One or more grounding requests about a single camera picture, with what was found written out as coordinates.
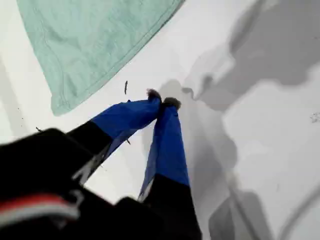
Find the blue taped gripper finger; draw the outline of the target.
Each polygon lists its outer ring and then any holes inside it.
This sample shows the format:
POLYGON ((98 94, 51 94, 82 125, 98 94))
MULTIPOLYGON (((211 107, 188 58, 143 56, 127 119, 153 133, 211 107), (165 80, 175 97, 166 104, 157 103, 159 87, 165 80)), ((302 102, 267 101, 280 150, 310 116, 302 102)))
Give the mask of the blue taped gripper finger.
POLYGON ((84 164, 93 156, 104 161, 138 130, 153 122, 161 105, 160 94, 149 89, 147 99, 112 105, 69 131, 67 135, 75 144, 70 151, 70 162, 84 164))
POLYGON ((178 110, 165 98, 153 129, 139 200, 159 218, 163 240, 200 240, 178 110))

